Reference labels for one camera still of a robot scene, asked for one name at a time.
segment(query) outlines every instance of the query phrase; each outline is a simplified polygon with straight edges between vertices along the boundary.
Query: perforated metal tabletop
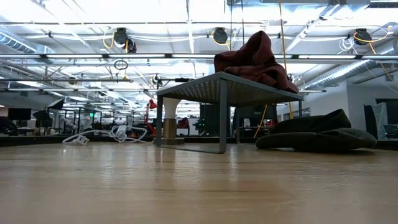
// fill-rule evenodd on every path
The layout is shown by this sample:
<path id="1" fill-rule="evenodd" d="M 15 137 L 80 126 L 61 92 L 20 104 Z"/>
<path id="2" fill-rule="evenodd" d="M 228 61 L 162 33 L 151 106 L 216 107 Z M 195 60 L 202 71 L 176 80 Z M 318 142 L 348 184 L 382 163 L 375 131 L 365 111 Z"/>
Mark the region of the perforated metal tabletop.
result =
<path id="1" fill-rule="evenodd" d="M 220 106 L 220 147 L 200 152 L 224 153 L 226 151 L 227 106 L 259 106 L 303 100 L 302 96 L 279 90 L 225 72 L 208 75 L 157 92 L 157 127 L 162 127 L 163 98 L 216 103 Z M 156 131 L 156 146 L 162 145 L 162 132 Z"/>
<path id="2" fill-rule="evenodd" d="M 218 72 L 177 86 L 159 90 L 157 96 L 190 100 L 201 103 L 220 102 L 220 81 L 227 83 L 230 106 L 258 106 L 302 100 L 302 96 L 244 78 Z"/>

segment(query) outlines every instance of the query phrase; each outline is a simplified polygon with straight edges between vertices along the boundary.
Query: dark red cloth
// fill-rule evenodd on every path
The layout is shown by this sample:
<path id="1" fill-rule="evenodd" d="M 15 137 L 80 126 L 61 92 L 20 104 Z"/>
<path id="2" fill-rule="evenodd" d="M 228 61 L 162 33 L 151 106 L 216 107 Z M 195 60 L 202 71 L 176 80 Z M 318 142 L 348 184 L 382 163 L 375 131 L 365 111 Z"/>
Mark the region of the dark red cloth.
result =
<path id="1" fill-rule="evenodd" d="M 281 90 L 298 93 L 299 89 L 288 79 L 286 70 L 275 61 L 271 40 L 263 31 L 253 34 L 237 51 L 217 54 L 216 72 L 226 72 Z"/>

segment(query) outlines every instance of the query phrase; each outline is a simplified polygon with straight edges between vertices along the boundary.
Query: floor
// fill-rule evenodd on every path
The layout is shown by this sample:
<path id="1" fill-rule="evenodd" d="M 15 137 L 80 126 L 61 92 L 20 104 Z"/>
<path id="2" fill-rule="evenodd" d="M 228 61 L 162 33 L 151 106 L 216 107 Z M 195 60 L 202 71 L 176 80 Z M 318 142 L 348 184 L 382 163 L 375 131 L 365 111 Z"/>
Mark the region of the floor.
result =
<path id="1" fill-rule="evenodd" d="M 0 148 L 0 223 L 393 223 L 398 152 Z"/>

